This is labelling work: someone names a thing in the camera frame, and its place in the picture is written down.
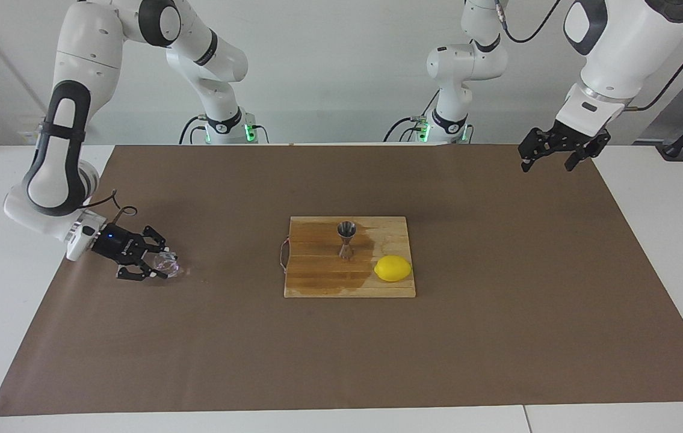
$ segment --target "yellow lemon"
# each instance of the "yellow lemon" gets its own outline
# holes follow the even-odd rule
[[[376,263],[374,272],[382,280],[394,283],[410,275],[410,263],[400,256],[384,256]]]

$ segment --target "metal jigger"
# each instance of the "metal jigger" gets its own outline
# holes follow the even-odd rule
[[[354,234],[357,233],[357,226],[352,221],[344,221],[338,226],[339,236],[344,244],[341,246],[341,251],[339,251],[339,257],[344,260],[349,260],[354,255],[352,246],[350,246],[350,241],[354,238]]]

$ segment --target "wooden cutting board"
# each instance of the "wooden cutting board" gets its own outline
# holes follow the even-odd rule
[[[352,221],[357,233],[350,260],[339,257],[336,227]],[[414,298],[413,272],[396,283],[380,280],[377,261],[387,255],[410,257],[403,216],[292,216],[291,254],[286,266],[285,298]]]

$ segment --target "table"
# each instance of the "table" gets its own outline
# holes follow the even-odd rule
[[[99,170],[112,146],[86,147],[83,156]],[[33,154],[30,147],[0,147],[0,383],[42,296],[63,256],[63,245],[15,225],[1,203],[11,184],[22,178]],[[683,317],[683,164],[664,162],[653,148],[616,146],[596,161],[609,189],[666,285]],[[33,253],[14,251],[33,245]],[[657,426],[646,423],[647,417]],[[418,419],[419,422],[408,422]],[[280,431],[304,422],[346,430],[381,431],[677,431],[683,403],[661,405],[567,405],[496,408],[412,409],[391,411],[298,411],[209,414],[109,414],[0,419],[0,429],[44,431],[81,423],[88,431],[132,426],[150,431],[161,425],[185,430],[220,425],[221,431]]]

